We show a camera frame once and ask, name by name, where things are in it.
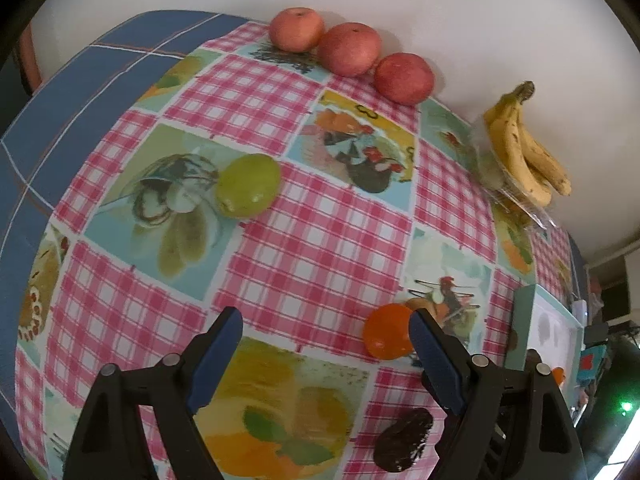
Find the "green lime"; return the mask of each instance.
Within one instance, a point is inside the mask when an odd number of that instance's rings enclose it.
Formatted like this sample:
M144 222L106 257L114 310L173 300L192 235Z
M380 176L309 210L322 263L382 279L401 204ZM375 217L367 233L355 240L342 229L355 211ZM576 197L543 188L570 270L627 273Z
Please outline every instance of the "green lime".
M236 158L221 173L216 199L223 215L258 216L273 203L280 190L280 167L269 155L254 153Z

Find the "table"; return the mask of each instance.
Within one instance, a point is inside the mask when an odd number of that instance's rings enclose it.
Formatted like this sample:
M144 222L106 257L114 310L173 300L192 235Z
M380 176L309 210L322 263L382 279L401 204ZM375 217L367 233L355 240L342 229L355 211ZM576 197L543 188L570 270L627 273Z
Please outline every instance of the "table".
M446 329L501 364L513 291L537 282L564 301L571 265L566 232L530 234L487 202L468 131L434 100L395 105L366 76L274 51L263 23L235 16L148 12L84 49L1 141L0 416L31 467L60 480L101 365L155 364L232 305L245 338L196 416L220 469L385 478L375 436L427 406L430 446L396 476L425 478L444 413L408 359L366 353L366 317L408 289L434 303L458 292ZM245 153L279 161L269 210L236 221L212 202L181 209L189 175L213 189ZM320 428L322 450L296 466L295 450L255 438L247 413L289 440ZM159 476L172 478L152 412L142 415ZM238 449L260 456L257 469Z

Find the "silver bolt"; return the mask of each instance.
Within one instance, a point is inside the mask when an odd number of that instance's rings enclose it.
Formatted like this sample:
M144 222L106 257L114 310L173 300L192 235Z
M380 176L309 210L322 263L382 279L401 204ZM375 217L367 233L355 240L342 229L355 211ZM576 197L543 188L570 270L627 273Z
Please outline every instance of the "silver bolt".
M167 354L162 358L164 366L175 366L180 362L180 354Z
M540 375L549 375L551 373L549 365L545 365L544 363L538 363L536 365L536 370Z
M113 363L106 364L100 369L100 374L104 375L105 377L113 375L115 372L116 372L116 365Z
M489 365L489 359L482 354L474 355L471 358L471 362L480 368L484 368L485 366Z

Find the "teal box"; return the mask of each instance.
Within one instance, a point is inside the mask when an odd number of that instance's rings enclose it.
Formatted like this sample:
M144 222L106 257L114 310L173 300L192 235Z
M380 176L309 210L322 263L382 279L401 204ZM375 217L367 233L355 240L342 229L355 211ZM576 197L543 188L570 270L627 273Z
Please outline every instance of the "teal box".
M509 349L504 367L524 370L527 349L538 351L551 369L564 368L560 386L568 406L576 399L576 377L584 329L577 319L540 285L527 285L515 291Z

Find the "red apple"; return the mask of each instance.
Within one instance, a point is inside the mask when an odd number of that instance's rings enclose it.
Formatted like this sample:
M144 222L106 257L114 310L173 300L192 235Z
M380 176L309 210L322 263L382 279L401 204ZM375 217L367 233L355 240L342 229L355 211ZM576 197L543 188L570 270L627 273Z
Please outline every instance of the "red apple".
M380 55L380 35L362 23L341 23L330 28L318 44L320 64L346 77L364 74Z
M308 52L324 33L320 14L307 7L291 7L279 12L269 25L269 39L286 52Z
M425 60L415 54L396 52L380 60L373 86L387 99L401 105L417 105L433 91L434 77Z

